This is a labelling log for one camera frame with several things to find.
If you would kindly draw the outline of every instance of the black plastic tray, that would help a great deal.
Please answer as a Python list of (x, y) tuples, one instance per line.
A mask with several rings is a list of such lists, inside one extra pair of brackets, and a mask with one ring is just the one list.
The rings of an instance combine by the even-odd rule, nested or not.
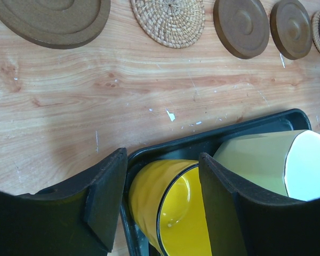
[(160, 159), (198, 160), (200, 153), (205, 152), (213, 155), (224, 141), (234, 137), (291, 130), (311, 130), (307, 115), (300, 109), (291, 109), (243, 123), (218, 128), (152, 147), (142, 148), (132, 153), (128, 157), (127, 177), (121, 204), (122, 223), (130, 255), (160, 255), (149, 245), (147, 238), (133, 221), (128, 205), (128, 192), (131, 183), (136, 174), (145, 165)]

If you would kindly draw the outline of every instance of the ceramic cup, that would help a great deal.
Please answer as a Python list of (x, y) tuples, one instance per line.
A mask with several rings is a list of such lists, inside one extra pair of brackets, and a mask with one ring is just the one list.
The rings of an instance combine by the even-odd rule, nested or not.
[(148, 164), (132, 182), (129, 204), (135, 222), (162, 255), (211, 255), (197, 161)]
[(224, 142), (214, 159), (280, 195), (303, 201), (320, 198), (320, 134), (313, 131), (241, 136)]

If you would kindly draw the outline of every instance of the yellow ceramic mug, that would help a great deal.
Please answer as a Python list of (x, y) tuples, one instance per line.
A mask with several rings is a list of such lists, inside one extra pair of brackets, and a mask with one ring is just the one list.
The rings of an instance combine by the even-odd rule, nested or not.
[(133, 180), (129, 204), (135, 222), (162, 255), (211, 255), (197, 161), (148, 164)]

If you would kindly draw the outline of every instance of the coaster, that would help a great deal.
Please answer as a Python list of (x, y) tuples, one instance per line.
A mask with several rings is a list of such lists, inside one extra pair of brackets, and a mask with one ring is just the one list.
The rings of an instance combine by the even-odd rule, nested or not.
[(269, 21), (259, 0), (216, 0), (214, 27), (224, 47), (234, 56), (260, 55), (269, 42)]
[(320, 11), (316, 12), (313, 15), (311, 22), (312, 22), (312, 30), (313, 30), (313, 41), (314, 41), (315, 47), (320, 53)]
[(276, 3), (270, 14), (270, 27), (278, 50), (290, 60), (305, 57), (312, 45), (311, 22), (298, 0)]
[(0, 0), (0, 19), (35, 44), (70, 49), (85, 45), (103, 30), (110, 0)]
[(131, 3), (146, 34), (164, 46), (189, 47), (203, 32), (203, 0), (131, 0)]

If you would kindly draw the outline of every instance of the wood grain surface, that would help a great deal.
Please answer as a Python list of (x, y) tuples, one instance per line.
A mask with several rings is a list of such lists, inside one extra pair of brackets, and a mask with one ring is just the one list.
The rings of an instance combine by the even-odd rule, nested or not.
[[(320, 10), (320, 0), (301, 2), (310, 16)], [(262, 3), (269, 16), (275, 1)], [(315, 47), (291, 61), (270, 36), (262, 55), (238, 59), (215, 32), (214, 1), (204, 4), (203, 34), (182, 50), (149, 38), (127, 0), (112, 0), (103, 32), (72, 50), (35, 45), (0, 22), (0, 190), (32, 194), (118, 147), (130, 154), (291, 108), (320, 133)], [(121, 222), (111, 255), (128, 255)]]

